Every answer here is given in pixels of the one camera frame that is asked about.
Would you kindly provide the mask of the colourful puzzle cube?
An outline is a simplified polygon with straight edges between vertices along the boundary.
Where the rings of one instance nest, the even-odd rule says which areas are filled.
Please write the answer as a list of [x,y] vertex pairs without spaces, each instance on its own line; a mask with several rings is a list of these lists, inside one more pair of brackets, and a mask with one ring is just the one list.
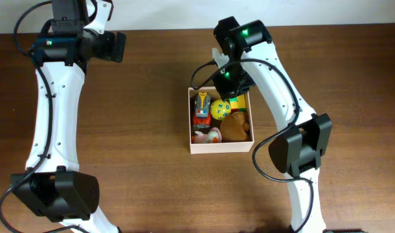
[[241,94],[240,96],[237,96],[235,98],[230,98],[229,103],[231,105],[231,111],[232,112],[246,112],[247,111],[247,105],[246,105],[246,100],[245,100],[245,95]]

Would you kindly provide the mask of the red grey toy truck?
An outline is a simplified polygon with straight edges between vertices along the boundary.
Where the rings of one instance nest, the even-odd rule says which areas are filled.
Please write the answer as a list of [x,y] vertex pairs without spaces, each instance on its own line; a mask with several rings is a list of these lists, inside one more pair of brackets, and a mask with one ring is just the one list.
[[209,128],[211,97],[208,93],[198,93],[194,98],[193,128]]

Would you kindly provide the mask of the brown teddy bear plush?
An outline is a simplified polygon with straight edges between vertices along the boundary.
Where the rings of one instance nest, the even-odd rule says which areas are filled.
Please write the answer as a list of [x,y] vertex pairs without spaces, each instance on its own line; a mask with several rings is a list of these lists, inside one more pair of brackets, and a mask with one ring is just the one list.
[[244,112],[234,112],[226,116],[220,124],[222,140],[225,142],[243,142],[250,140],[249,117]]

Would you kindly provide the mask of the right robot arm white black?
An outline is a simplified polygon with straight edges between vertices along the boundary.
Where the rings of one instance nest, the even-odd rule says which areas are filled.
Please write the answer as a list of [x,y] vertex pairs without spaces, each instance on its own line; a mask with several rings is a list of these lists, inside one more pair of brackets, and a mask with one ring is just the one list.
[[266,26],[259,20],[240,25],[234,17],[214,28],[220,50],[212,57],[219,69],[211,76],[222,99],[256,86],[275,120],[277,132],[261,141],[275,168],[284,174],[291,203],[293,232],[324,232],[318,178],[332,121],[318,115],[297,91],[285,71]]

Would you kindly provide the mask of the pink white toy duck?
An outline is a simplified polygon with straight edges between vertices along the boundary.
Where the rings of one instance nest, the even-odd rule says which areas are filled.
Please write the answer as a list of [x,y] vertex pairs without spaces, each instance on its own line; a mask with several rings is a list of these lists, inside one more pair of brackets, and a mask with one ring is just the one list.
[[219,128],[211,128],[208,133],[203,133],[200,130],[195,130],[194,135],[191,137],[193,144],[213,144],[221,143],[222,135]]

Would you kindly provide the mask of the yellow ball with blue letters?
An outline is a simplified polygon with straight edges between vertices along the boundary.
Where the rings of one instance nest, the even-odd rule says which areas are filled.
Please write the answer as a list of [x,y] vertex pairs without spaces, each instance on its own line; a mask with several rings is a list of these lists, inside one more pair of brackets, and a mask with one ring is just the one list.
[[226,100],[215,100],[210,105],[210,114],[215,120],[223,120],[231,113],[231,105]]

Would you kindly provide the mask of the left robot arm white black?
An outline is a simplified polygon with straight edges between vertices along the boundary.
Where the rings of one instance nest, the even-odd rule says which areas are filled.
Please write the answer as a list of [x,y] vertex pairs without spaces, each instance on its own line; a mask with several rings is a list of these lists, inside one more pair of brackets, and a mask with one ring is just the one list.
[[11,176],[9,192],[62,230],[118,232],[100,209],[97,178],[80,171],[76,128],[89,60],[122,61],[126,36],[106,30],[111,1],[51,6],[52,19],[27,52],[38,81],[36,125],[25,172]]

